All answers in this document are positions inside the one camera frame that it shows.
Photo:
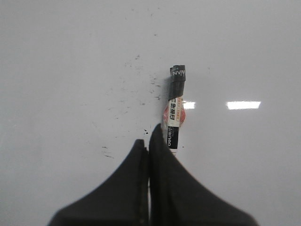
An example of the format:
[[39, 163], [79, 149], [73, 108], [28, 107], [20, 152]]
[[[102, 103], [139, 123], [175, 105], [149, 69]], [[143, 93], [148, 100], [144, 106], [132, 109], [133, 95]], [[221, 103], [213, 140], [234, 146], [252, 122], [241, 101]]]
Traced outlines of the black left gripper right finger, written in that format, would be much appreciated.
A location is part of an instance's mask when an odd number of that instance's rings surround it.
[[161, 125], [151, 134], [150, 223], [153, 226], [256, 226], [248, 213], [199, 183], [169, 150]]

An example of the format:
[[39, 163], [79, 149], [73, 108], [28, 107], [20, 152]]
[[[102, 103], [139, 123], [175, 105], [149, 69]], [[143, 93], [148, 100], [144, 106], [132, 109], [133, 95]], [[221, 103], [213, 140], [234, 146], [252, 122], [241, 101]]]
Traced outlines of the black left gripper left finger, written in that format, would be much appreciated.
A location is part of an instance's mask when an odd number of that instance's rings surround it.
[[138, 139], [111, 176], [95, 190], [60, 209], [50, 226], [147, 226], [149, 156]]

